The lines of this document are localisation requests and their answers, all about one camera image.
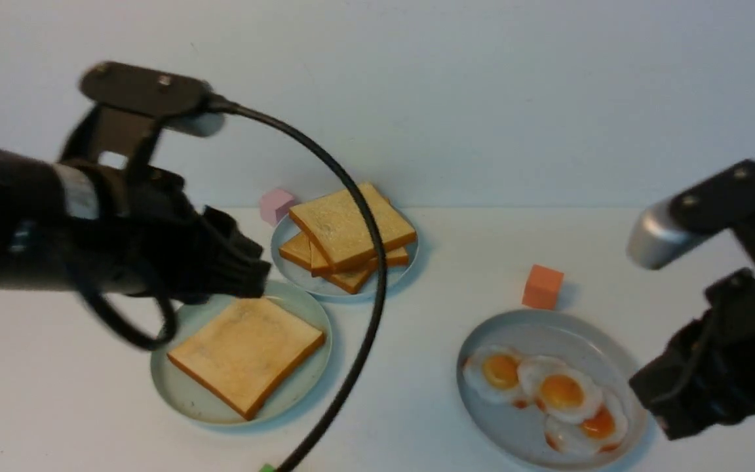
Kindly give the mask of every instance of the robotic arm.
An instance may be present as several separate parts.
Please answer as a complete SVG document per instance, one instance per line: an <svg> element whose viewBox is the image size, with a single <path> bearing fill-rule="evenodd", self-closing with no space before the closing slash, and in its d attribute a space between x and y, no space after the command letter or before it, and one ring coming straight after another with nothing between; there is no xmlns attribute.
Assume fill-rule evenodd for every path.
<svg viewBox="0 0 755 472"><path fill-rule="evenodd" d="M725 229L755 263L755 161L743 161L642 213L630 258L660 269ZM740 269L705 290L710 309L630 380L669 439L755 415L755 276Z"/></svg>
<svg viewBox="0 0 755 472"><path fill-rule="evenodd" d="M0 150L0 288L77 290L109 328L141 349L176 335L171 299L202 303L220 293L263 295L270 265L234 219L207 207L197 213L184 181L150 165L163 129L207 137L233 114L287 134L314 153L347 188L377 253L372 318L332 404L281 463L296 468L334 421L360 376L380 326L387 290L386 251L378 223L356 183L314 140L281 120L235 104L204 81L113 62L90 69L81 92L95 102L60 161L47 164ZM104 152L126 165L102 165ZM105 292L155 298L165 318L155 338L138 331Z"/></svg>

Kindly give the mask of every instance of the orange cube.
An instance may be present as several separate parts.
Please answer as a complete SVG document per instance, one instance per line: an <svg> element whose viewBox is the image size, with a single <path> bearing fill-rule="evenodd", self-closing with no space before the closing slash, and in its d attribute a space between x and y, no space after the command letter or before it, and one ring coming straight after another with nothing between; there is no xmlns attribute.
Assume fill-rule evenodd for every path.
<svg viewBox="0 0 755 472"><path fill-rule="evenodd" d="M524 305L554 310L562 283L564 283L563 272L553 271L542 265L533 265L524 289Z"/></svg>

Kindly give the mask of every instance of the plate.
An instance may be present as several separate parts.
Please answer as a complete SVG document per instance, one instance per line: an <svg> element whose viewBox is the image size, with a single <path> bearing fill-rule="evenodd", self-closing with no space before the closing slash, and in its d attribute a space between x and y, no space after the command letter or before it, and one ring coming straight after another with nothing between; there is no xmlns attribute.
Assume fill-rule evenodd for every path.
<svg viewBox="0 0 755 472"><path fill-rule="evenodd" d="M150 355L150 374L153 385L159 396L171 408L191 418L195 422L210 427L242 427L260 424L290 410L317 384L322 373L326 370L330 350L332 350L333 334L330 328L328 314L312 296L291 286L276 281L267 281L264 296L275 302L279 307L293 313L309 325L320 329L326 335L326 343L313 353L287 380L279 385L275 393L270 395L267 402L258 411L252 421L246 421L233 409L207 391L191 377L186 376L176 365L168 360L168 351L197 332L198 329L210 322L223 311L231 302L232 296L215 295L204 305L184 305L177 312L180 329L176 338L162 349Z"/></svg>
<svg viewBox="0 0 755 472"><path fill-rule="evenodd" d="M282 259L279 254L279 247L288 242L293 236L296 236L300 231L299 227L290 219L290 216L282 218L273 231L273 241L270 244L273 250L270 252L273 255L273 264L281 272L281 275L284 275L285 279L296 286L302 287L316 298L327 302L360 302L374 297L375 292L378 291L377 272L363 285L360 293L350 294L329 281L324 280L322 277L312 276L311 272L302 269L300 266L290 262L290 260ZM407 252L410 253L410 263L405 267L389 268L389 272L387 272L387 292L392 290L401 280L407 278L407 275L410 274L413 265L416 263L416 256L419 254L419 243L416 241L405 247L407 248Z"/></svg>
<svg viewBox="0 0 755 472"><path fill-rule="evenodd" d="M461 367L478 347L513 346L527 355L554 355L614 391L629 419L623 444L611 453L584 458L549 448L543 437L543 413L536 406L519 410L485 403L465 385ZM465 409L482 433L506 454L524 463L553 470L593 470L630 453L644 436L648 416L627 379L637 363L623 347L587 322L563 313L516 310L486 320L462 344L456 362L456 382Z"/></svg>

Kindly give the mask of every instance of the black bracket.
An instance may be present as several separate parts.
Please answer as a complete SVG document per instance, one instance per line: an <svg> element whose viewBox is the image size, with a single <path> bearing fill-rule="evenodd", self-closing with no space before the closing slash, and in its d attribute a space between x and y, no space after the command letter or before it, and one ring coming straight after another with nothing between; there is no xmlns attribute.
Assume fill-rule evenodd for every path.
<svg viewBox="0 0 755 472"><path fill-rule="evenodd" d="M672 199L672 218L686 230L715 234L755 212L755 161L746 159Z"/></svg>
<svg viewBox="0 0 755 472"><path fill-rule="evenodd" d="M81 92L95 106L72 132L60 162L97 165L103 152L119 153L128 159L123 169L128 184L151 176L150 159L162 129L205 116L212 95L204 81L117 62L90 69Z"/></svg>

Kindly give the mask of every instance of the bread slice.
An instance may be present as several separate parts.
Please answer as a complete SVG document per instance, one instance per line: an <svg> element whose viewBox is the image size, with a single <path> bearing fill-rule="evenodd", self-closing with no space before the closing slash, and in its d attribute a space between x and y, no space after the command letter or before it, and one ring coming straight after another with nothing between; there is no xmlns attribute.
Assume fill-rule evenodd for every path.
<svg viewBox="0 0 755 472"><path fill-rule="evenodd" d="M387 267L406 266L410 263L410 253L407 252L407 248L397 248L386 253L386 265ZM378 258L372 257L366 262L366 268L378 269ZM311 271L312 276L330 275L333 274L333 269L328 261L319 251L316 245L311 243Z"/></svg>
<svg viewBox="0 0 755 472"><path fill-rule="evenodd" d="M358 187L374 213L387 251L416 241L416 230L374 185L365 182ZM334 273L356 269L375 256L366 223L347 190L293 206L290 217L317 246Z"/></svg>
<svg viewBox="0 0 755 472"><path fill-rule="evenodd" d="M311 270L311 242L304 232L299 232L288 242L281 245L279 254L281 254L282 259L290 260L306 271ZM366 267L360 271L323 275L322 278L342 290L354 294L360 292L360 288L369 280L375 270L375 268Z"/></svg>
<svg viewBox="0 0 755 472"><path fill-rule="evenodd" d="M246 420L302 362L324 333L267 298L236 300L168 359Z"/></svg>

